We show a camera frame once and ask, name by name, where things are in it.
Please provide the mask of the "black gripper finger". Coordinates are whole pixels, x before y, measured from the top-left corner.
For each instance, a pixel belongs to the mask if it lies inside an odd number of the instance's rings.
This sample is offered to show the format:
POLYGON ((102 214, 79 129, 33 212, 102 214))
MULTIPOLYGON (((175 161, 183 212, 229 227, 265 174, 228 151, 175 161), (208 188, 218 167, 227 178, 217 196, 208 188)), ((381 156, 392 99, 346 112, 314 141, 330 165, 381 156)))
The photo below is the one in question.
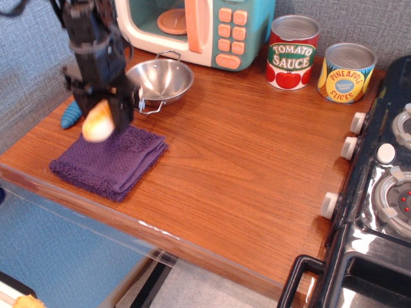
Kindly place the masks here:
POLYGON ((100 91, 90 85, 72 85, 71 91, 84 117, 87 117, 101 100, 100 91))
POLYGON ((135 98, 133 92, 111 94, 109 108, 112 114, 115 130, 123 133, 134 120, 135 98))

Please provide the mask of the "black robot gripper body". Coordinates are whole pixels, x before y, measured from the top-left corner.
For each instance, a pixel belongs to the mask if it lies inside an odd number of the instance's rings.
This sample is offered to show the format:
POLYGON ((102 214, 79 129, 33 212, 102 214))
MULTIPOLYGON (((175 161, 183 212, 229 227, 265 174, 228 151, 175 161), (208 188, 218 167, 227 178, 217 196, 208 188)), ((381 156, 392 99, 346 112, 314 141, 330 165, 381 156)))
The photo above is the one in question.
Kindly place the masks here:
POLYGON ((63 69, 68 89, 90 85, 100 91, 101 100, 107 101, 111 94, 133 92, 136 106, 137 87, 125 76, 127 60, 120 32, 70 31, 69 47, 76 65, 63 69))

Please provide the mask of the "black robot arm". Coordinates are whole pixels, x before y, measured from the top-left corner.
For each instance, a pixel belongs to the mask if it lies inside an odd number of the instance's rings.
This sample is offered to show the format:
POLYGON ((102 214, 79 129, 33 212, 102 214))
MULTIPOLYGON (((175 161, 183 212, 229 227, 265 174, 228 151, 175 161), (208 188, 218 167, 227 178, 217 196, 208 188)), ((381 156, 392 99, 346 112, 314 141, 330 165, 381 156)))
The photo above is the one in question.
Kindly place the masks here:
POLYGON ((115 130, 134 120, 137 86, 111 1, 1 2, 1 134, 18 137, 73 94, 88 117, 107 101, 115 130))

